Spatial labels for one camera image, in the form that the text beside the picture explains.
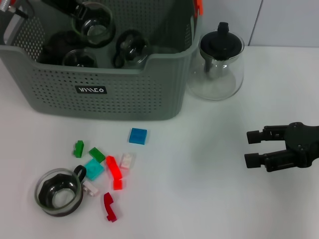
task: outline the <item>white lego brick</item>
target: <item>white lego brick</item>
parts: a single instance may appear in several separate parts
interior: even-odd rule
[[[87,192],[90,196],[94,197],[99,194],[99,190],[93,186],[89,181],[83,182],[83,190]]]
[[[120,164],[120,168],[130,169],[133,165],[133,161],[135,159],[135,154],[133,153],[123,153],[122,161]]]

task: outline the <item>green lego brick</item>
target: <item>green lego brick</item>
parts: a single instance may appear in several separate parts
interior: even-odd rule
[[[89,154],[99,163],[102,163],[105,160],[105,156],[97,148],[92,148],[89,151]]]
[[[75,157],[77,157],[77,158],[81,158],[82,157],[83,147],[84,147],[84,143],[81,140],[79,140],[75,144],[75,150],[73,151],[73,154],[74,154]]]

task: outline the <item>basket label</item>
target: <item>basket label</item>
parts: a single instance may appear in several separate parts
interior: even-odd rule
[[[105,86],[75,86],[79,94],[107,94]]]

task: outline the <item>red lego brick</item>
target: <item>red lego brick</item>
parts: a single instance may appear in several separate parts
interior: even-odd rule
[[[106,164],[108,165],[114,180],[120,180],[122,178],[122,173],[120,171],[120,168],[116,164],[116,160],[112,156],[106,157]]]
[[[110,195],[110,193],[104,194],[104,207],[106,209],[106,212],[108,213],[108,216],[106,217],[109,221],[115,222],[117,220],[111,205],[113,203],[113,199]]]
[[[113,182],[113,189],[114,190],[122,190],[123,189],[123,183],[122,180],[114,180]]]

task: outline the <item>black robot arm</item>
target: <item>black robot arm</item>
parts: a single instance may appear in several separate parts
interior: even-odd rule
[[[300,122],[282,126],[266,126],[262,132],[247,132],[248,143],[284,140],[286,150],[266,153],[245,154],[247,168],[264,165],[268,172],[285,168],[310,167],[319,158],[319,126],[306,126]]]

